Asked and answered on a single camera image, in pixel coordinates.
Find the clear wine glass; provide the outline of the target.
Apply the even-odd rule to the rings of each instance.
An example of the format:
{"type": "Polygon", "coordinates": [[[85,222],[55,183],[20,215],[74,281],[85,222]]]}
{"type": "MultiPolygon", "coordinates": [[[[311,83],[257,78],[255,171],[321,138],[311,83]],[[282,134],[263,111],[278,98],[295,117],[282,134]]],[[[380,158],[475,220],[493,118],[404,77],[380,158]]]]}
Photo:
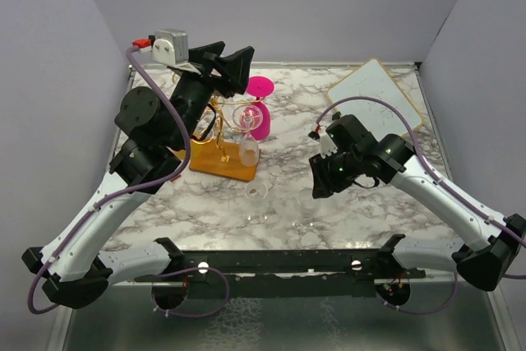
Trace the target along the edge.
{"type": "Polygon", "coordinates": [[[269,209],[269,188],[260,180],[250,181],[244,190],[245,216],[247,220],[266,219],[269,209]]]}
{"type": "Polygon", "coordinates": [[[310,228],[319,210],[319,201],[312,197],[310,188],[303,188],[296,196],[293,226],[310,228]]]}

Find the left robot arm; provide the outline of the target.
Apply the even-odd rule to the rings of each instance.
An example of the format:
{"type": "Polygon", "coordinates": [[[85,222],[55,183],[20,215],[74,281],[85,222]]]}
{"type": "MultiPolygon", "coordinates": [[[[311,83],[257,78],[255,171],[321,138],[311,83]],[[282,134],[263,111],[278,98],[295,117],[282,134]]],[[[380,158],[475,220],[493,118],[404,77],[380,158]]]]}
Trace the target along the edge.
{"type": "Polygon", "coordinates": [[[22,255],[34,275],[32,288],[42,289],[51,307],[79,309],[113,284],[141,277],[170,281],[184,270],[183,254],[168,238],[115,254],[106,252],[104,244],[130,214],[189,165],[191,137],[210,99],[246,91],[254,49],[224,55],[223,42],[190,49],[184,57],[188,67],[180,71],[173,93],[165,95],[135,60],[135,53],[150,46],[141,39],[126,52],[144,85],[122,99],[115,123],[127,140],[102,182],[52,242],[22,255]]]}

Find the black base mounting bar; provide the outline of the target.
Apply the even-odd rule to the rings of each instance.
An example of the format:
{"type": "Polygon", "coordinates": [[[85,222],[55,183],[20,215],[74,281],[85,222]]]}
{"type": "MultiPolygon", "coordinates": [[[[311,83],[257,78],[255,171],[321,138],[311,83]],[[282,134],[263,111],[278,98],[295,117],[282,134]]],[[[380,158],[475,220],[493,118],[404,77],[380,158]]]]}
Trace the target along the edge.
{"type": "Polygon", "coordinates": [[[391,255],[401,237],[369,249],[180,250],[160,275],[136,278],[189,298],[373,298],[377,280],[422,279],[391,255]]]}

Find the clear flute glass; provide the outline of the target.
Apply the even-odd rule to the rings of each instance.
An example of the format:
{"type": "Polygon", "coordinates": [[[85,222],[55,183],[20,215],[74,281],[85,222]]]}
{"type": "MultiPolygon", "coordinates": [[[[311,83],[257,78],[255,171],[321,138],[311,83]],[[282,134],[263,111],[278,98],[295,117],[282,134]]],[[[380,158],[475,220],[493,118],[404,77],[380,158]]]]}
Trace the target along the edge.
{"type": "Polygon", "coordinates": [[[233,111],[233,122],[242,133],[242,139],[239,143],[239,156],[244,166],[257,166],[259,162],[259,143],[251,132],[261,124],[261,121],[260,110],[252,104],[239,105],[233,111]]]}

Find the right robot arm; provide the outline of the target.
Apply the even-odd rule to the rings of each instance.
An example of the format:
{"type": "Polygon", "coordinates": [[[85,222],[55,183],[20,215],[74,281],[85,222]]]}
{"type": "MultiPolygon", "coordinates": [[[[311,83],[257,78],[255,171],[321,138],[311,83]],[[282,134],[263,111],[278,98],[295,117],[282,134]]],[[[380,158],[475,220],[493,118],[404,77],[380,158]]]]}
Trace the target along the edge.
{"type": "Polygon", "coordinates": [[[320,152],[309,159],[312,196],[329,198],[360,176],[383,182],[423,204],[456,234],[451,240],[399,236],[377,258],[379,271],[395,278],[406,269],[432,269],[460,275],[472,286],[492,291],[505,276],[525,239],[525,219],[504,215],[474,199],[442,174],[403,137],[377,140],[353,115],[308,136],[320,152]]]}

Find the pink plastic wine glass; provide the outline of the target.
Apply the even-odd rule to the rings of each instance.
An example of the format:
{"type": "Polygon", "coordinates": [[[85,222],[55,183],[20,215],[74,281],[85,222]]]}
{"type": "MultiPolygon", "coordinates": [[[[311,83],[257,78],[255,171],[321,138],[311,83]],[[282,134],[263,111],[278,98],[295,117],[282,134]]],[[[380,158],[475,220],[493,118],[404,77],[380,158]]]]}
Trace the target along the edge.
{"type": "Polygon", "coordinates": [[[263,141],[270,134],[271,116],[264,99],[270,96],[274,90],[275,84],[267,77],[252,76],[248,80],[246,93],[256,99],[252,105],[260,110],[262,116],[261,124],[251,132],[257,141],[263,141]]]}

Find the white board gold rim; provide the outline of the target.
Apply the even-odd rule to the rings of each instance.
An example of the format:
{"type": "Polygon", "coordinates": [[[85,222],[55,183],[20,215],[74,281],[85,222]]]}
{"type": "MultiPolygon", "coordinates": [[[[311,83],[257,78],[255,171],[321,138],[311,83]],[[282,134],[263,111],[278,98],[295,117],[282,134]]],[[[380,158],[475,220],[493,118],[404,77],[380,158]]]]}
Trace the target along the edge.
{"type": "MultiPolygon", "coordinates": [[[[355,96],[379,99],[397,109],[414,131],[424,123],[424,117],[409,95],[376,58],[370,59],[331,86],[327,95],[332,103],[355,96]]],[[[407,133],[398,116],[376,102],[363,99],[348,101],[336,106],[335,110],[343,115],[356,116],[377,140],[390,133],[400,136],[407,133]]]]}

